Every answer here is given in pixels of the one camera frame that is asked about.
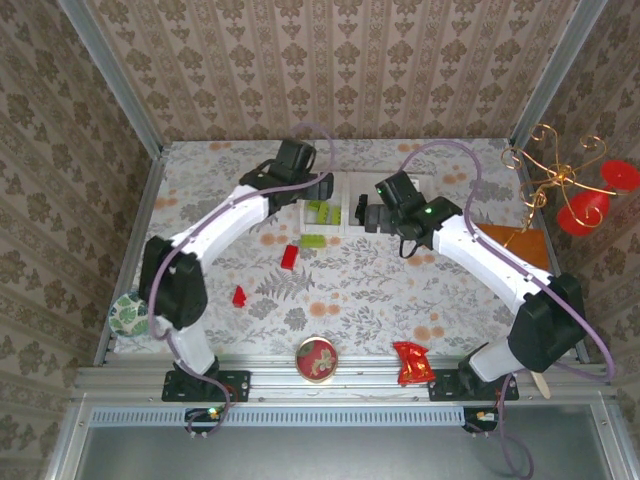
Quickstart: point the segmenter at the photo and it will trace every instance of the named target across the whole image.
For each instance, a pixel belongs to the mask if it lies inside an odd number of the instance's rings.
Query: red cube
[[[247,296],[244,294],[244,290],[242,290],[242,287],[237,286],[236,293],[233,294],[233,306],[236,308],[242,308],[244,307],[244,302],[246,302],[246,300]]]

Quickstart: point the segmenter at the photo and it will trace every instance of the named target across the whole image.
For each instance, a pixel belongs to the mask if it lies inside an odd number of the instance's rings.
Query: green cube
[[[333,207],[331,209],[331,225],[340,225],[340,220],[342,219],[340,207]]]
[[[329,204],[327,202],[321,202],[318,208],[318,217],[316,223],[318,225],[326,225],[327,218],[329,218]]]
[[[310,202],[307,202],[307,208],[309,210],[317,212],[318,209],[320,208],[320,204],[321,203],[322,203],[322,201],[320,201],[320,200],[311,200]]]

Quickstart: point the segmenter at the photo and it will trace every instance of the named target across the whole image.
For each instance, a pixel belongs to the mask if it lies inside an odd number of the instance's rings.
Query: gray floor
[[[507,421],[533,453],[534,479],[611,478],[588,408],[511,408]],[[229,427],[206,440],[159,427],[89,435],[77,480],[510,478],[497,439],[472,439],[461,428]]]

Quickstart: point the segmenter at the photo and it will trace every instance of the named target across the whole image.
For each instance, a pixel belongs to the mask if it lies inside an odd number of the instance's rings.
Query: red snack bag
[[[398,384],[426,383],[436,379],[427,360],[427,348],[411,342],[395,342],[393,348],[402,361]]]

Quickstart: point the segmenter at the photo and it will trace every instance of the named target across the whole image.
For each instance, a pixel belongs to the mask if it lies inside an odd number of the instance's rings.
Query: green patterned lid
[[[149,330],[149,310],[137,290],[119,297],[109,309],[109,327],[116,335],[136,337]]]

